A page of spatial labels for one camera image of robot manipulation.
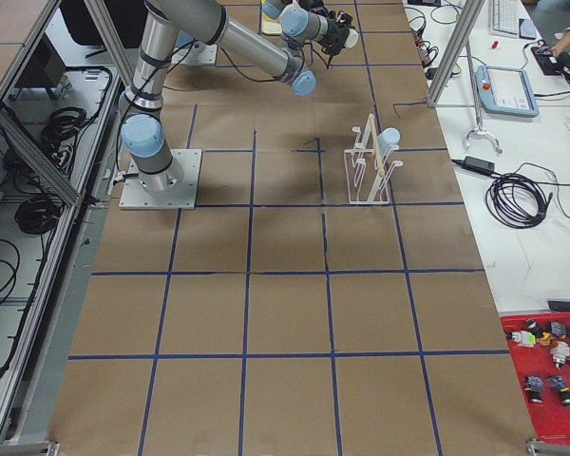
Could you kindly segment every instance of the coiled cable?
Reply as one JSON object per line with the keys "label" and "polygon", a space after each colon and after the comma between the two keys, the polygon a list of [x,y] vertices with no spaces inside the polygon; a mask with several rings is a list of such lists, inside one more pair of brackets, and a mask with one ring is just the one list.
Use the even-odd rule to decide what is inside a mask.
{"label": "coiled cable", "polygon": [[484,200],[494,219],[509,228],[521,230],[535,227],[546,218],[552,198],[553,193],[546,196],[539,184],[526,176],[507,173],[492,182]]}

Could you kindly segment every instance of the desk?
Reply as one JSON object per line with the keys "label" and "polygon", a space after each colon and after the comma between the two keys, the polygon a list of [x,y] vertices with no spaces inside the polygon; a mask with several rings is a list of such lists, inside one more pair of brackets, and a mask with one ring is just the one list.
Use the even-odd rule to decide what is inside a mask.
{"label": "desk", "polygon": [[[487,16],[487,2],[486,0],[482,12],[480,13],[475,27],[470,34],[469,41],[471,44],[471,51],[473,56],[481,59],[486,64],[494,67],[522,67],[525,63],[523,58],[523,47],[531,41],[523,40],[520,38],[507,38],[502,36],[495,36],[488,33],[488,16]],[[519,4],[520,17],[529,17],[522,4]],[[430,18],[431,8],[421,7],[421,10],[427,18],[427,30],[425,31],[424,38],[429,40],[432,45],[437,46],[441,53],[443,53],[447,46],[447,41],[451,32],[454,30],[454,25],[441,25],[436,23]],[[448,22],[453,19],[453,9],[442,9],[443,12],[434,13],[434,17],[442,22]],[[408,17],[411,19],[418,15],[412,9],[407,9]],[[413,25],[417,28],[421,24],[417,20]],[[495,49],[492,49],[492,44],[498,41],[499,44]],[[569,85],[565,82],[563,76],[544,76],[541,69],[536,63],[536,59],[532,55],[530,48],[525,51],[527,57],[527,64],[523,69],[528,74],[530,83],[534,93],[559,93],[570,90]],[[434,66],[437,67],[441,62],[441,55],[437,56]],[[462,73],[458,77],[451,78],[447,84],[447,89],[444,90],[439,105],[473,105],[472,91],[470,78],[468,75],[468,65],[465,59],[459,59],[458,64]],[[570,95],[563,97],[554,97],[554,100],[537,99],[539,106],[551,105],[564,105],[570,106]]]}
{"label": "desk", "polygon": [[[474,110],[440,107],[437,113],[450,156],[463,157],[461,139],[474,122]],[[473,141],[470,155],[494,161],[499,172],[513,171],[523,162],[541,164],[553,169],[560,181],[570,182],[569,114],[569,107],[542,106],[540,116],[532,120],[485,115],[485,127],[501,140],[504,152],[496,157],[489,142]],[[528,140],[544,136],[545,142]],[[545,173],[531,167],[521,173],[545,180]],[[456,177],[499,311],[546,309],[546,298],[570,298],[570,220],[559,207],[552,204],[547,219],[534,229],[506,228],[485,208],[491,180],[464,170],[457,170]],[[570,189],[562,188],[560,197],[570,214]]]}
{"label": "desk", "polygon": [[[527,17],[521,3],[519,8],[521,17]],[[431,8],[420,10],[427,17],[426,39],[443,50],[454,26],[432,21]],[[407,13],[410,19],[418,15],[411,9]],[[442,21],[450,18],[445,16],[435,15]],[[491,49],[495,40],[499,45]],[[527,43],[527,40],[488,34],[486,2],[470,35],[473,55],[489,65],[520,67],[522,49]],[[536,93],[570,89],[563,77],[542,75],[529,50],[527,55],[525,70]],[[463,137],[475,126],[466,61],[461,59],[459,65],[463,74],[450,79],[436,109],[452,159],[466,154]],[[561,182],[570,182],[570,96],[554,101],[538,99],[538,103],[541,114],[535,119],[485,113],[484,126],[500,140],[503,154],[497,156],[489,142],[478,140],[471,140],[468,153],[495,162],[498,172],[511,172],[523,162],[533,162],[553,169]],[[534,180],[545,178],[543,172],[531,167],[521,172]],[[499,312],[546,310],[546,298],[570,298],[570,220],[559,207],[552,204],[547,219],[534,229],[509,229],[491,217],[485,208],[484,194],[490,179],[461,169],[456,169],[456,178]],[[570,214],[570,189],[561,189],[560,196],[564,209]]]}

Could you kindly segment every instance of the cardboard floor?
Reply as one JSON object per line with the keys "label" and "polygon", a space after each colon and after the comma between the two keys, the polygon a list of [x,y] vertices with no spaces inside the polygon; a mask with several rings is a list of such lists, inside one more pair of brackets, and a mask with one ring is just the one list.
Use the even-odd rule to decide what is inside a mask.
{"label": "cardboard floor", "polygon": [[[259,30],[257,1],[223,3]],[[404,9],[334,8],[361,41],[329,70],[313,56],[308,99],[221,54],[170,75],[170,145],[204,149],[198,207],[113,196],[50,429],[64,455],[526,454],[437,116],[392,107],[427,91]],[[394,204],[351,207],[342,150],[369,113],[405,165]]]}

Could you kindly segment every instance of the white rack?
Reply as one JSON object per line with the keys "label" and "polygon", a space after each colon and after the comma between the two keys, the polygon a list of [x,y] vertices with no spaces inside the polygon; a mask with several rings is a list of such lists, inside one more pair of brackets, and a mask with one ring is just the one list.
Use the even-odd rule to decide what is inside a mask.
{"label": "white rack", "polygon": [[[387,142],[381,146],[373,114],[368,116],[363,135],[360,126],[354,126],[352,132],[357,135],[354,146],[344,150],[349,204],[390,204],[388,183],[395,168],[403,166],[403,162],[395,160],[389,163],[389,157],[399,149],[399,145]],[[399,135],[394,128],[388,128],[384,133]]]}

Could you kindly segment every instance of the power adapter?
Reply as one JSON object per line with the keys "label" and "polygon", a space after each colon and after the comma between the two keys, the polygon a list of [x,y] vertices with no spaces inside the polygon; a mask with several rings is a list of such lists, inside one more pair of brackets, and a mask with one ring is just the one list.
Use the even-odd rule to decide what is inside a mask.
{"label": "power adapter", "polygon": [[[438,66],[432,66],[431,68],[429,68],[426,72],[425,72],[425,77],[429,80],[432,81],[435,78],[435,73],[437,73],[437,70],[439,69]],[[449,75],[450,78],[453,78],[454,76],[458,76],[460,73],[454,73],[452,71],[452,74]]]}
{"label": "power adapter", "polygon": [[483,174],[484,176],[492,176],[494,174],[494,161],[486,161],[466,156],[464,160],[452,160],[452,163],[473,173]]}

